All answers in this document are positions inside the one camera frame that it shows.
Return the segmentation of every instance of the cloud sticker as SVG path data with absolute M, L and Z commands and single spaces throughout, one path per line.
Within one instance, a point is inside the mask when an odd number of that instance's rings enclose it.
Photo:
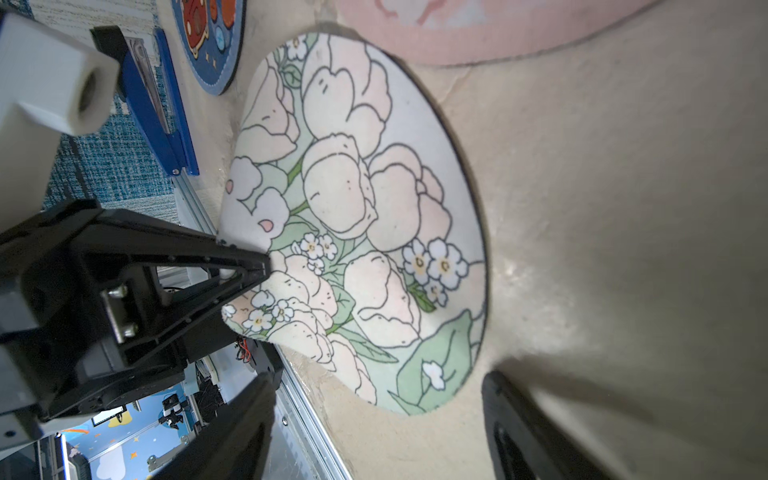
M 125 460 L 123 459 L 123 446 L 119 445 L 101 456 L 99 459 L 96 476 L 101 480 L 123 480 L 125 476 Z

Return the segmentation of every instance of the floral mouse pad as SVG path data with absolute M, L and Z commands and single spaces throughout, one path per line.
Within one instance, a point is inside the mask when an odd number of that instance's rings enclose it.
M 482 232 L 448 135 L 389 57 L 316 33 L 269 54 L 225 190 L 218 240 L 273 268 L 223 308 L 230 328 L 396 412 L 457 393 L 485 326 Z

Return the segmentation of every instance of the cable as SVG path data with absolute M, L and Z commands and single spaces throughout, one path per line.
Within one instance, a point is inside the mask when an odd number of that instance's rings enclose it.
M 253 357 L 248 349 L 247 339 L 244 336 L 237 337 L 237 355 L 235 358 L 243 363 L 250 363 L 250 359 Z

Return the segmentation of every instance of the screw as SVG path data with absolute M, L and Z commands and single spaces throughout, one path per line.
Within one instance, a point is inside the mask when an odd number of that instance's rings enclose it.
M 139 325 L 136 325 L 135 323 L 127 323 L 123 327 L 123 336 L 127 339 L 132 339 L 136 336 L 136 334 L 139 331 Z
M 126 295 L 128 295 L 128 287 L 125 283 L 122 283 L 121 285 L 118 285 L 112 290 L 108 291 L 107 295 L 111 296 L 112 298 L 125 298 Z

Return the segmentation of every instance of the white flower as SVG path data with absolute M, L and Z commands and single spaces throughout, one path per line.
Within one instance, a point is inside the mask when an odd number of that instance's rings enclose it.
M 376 219 L 366 165 L 353 138 L 331 135 L 315 142 L 301 167 L 312 213 L 342 239 L 357 238 Z
M 440 306 L 445 306 L 448 303 L 448 295 L 439 281 L 430 280 L 424 287 L 424 290 L 427 292 L 427 298 L 430 302 L 437 303 Z
M 221 205 L 218 240 L 241 248 L 266 252 L 285 227 L 290 210 L 283 195 L 283 172 L 272 165 L 257 167 L 247 157 L 232 161 L 230 179 Z
M 317 241 L 314 233 L 305 233 L 299 247 L 311 260 L 323 256 L 323 246 Z
M 279 300 L 272 308 L 272 316 L 275 317 L 276 322 L 287 322 L 293 318 L 293 314 L 293 309 L 288 306 L 288 302 L 285 300 Z
M 426 285 L 429 282 L 427 267 L 432 257 L 424 248 L 424 244 L 418 238 L 413 239 L 410 245 L 402 248 L 403 266 L 406 272 L 413 275 L 413 278 L 419 282 L 419 285 Z
M 230 305 L 229 303 L 221 307 L 221 315 L 224 317 L 224 319 L 231 319 L 232 315 L 234 315 L 236 311 L 237 308 L 235 308 L 234 305 Z
M 429 378 L 429 383 L 435 390 L 445 390 L 445 380 L 442 379 L 442 367 L 437 362 L 422 362 L 422 372 Z
M 283 86 L 274 54 L 267 55 L 253 74 L 245 105 L 235 157 L 263 164 L 296 150 L 300 132 L 293 115 L 293 94 Z
M 243 322 L 243 327 L 254 333 L 268 330 L 272 328 L 272 315 L 261 310 L 254 310 L 248 316 L 248 320 Z
M 329 334 L 328 340 L 331 342 L 333 357 L 331 362 L 323 366 L 334 372 L 341 383 L 349 387 L 361 399 L 375 405 L 376 387 L 371 382 L 366 364 L 357 355 L 352 343 L 338 333 Z
M 323 269 L 326 267 L 322 258 L 310 260 L 306 263 L 306 267 L 310 269 L 310 272 L 315 275 L 323 275 Z
M 440 280 L 448 290 L 456 290 L 458 282 L 467 276 L 469 269 L 466 260 L 462 259 L 462 253 L 455 245 L 446 245 L 438 238 L 429 242 L 429 254 L 432 256 L 432 262 L 427 269 L 429 276 Z
M 261 290 L 256 295 L 254 295 L 252 299 L 250 299 L 250 304 L 253 305 L 253 308 L 257 309 L 260 309 L 264 306 L 272 306 L 274 303 L 275 297 L 272 296 L 272 293 L 267 290 Z
M 371 252 L 349 262 L 344 290 L 355 300 L 352 316 L 377 346 L 408 346 L 419 338 L 421 311 L 389 258 Z
M 300 255 L 291 255 L 286 258 L 286 275 L 304 285 L 306 291 L 304 303 L 313 308 L 323 328 L 330 328 L 333 325 L 331 317 L 339 311 L 339 306 L 336 304 L 336 297 L 328 280 L 310 271 L 310 260 Z
M 423 244 L 445 238 L 451 216 L 442 206 L 442 186 L 415 151 L 391 145 L 371 160 L 368 170 L 376 219 L 367 234 L 377 250 L 397 250 L 414 238 Z
M 328 363 L 333 348 L 326 337 L 325 329 L 313 314 L 315 310 L 310 310 L 308 305 L 296 298 L 288 300 L 287 303 L 295 309 L 293 319 L 287 323 L 276 324 L 267 341 L 294 349 L 318 363 Z
M 333 238 L 327 233 L 320 237 L 320 245 L 323 246 L 323 253 L 328 260 L 333 260 L 339 252 L 339 249 L 336 248 L 336 245 L 333 242 Z
M 288 60 L 303 60 L 306 57 L 306 35 L 299 35 L 286 42 Z
M 301 81 L 306 126 L 315 138 L 353 137 L 360 156 L 379 145 L 392 110 L 387 74 L 366 44 L 321 35 L 306 57 Z

